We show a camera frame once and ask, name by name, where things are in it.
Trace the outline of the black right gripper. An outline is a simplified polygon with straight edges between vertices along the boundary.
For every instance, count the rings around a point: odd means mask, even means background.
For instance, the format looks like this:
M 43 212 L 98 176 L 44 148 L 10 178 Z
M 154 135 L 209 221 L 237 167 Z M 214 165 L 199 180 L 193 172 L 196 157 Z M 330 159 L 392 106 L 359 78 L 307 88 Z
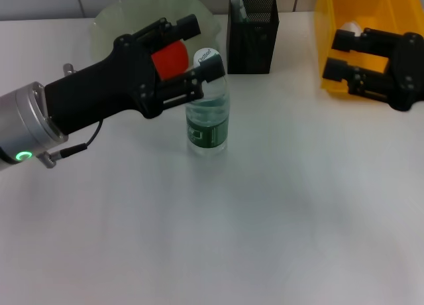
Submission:
M 344 60 L 328 58 L 323 79 L 347 82 L 350 95 L 387 103 L 398 111 L 409 111 L 423 101 L 423 37 L 366 28 L 354 32 L 338 29 L 332 49 L 361 52 L 388 59 L 383 72 L 352 66 Z

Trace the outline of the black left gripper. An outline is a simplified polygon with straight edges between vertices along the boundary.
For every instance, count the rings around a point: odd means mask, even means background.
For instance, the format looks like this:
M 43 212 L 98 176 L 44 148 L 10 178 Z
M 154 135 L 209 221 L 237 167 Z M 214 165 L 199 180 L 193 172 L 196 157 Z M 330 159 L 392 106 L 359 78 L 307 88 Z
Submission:
M 162 102 L 155 94 L 150 53 L 199 34 L 196 16 L 188 15 L 174 25 L 162 17 L 132 36 L 120 36 L 104 60 L 45 86 L 49 118 L 69 135 L 129 109 L 147 119 L 159 116 Z

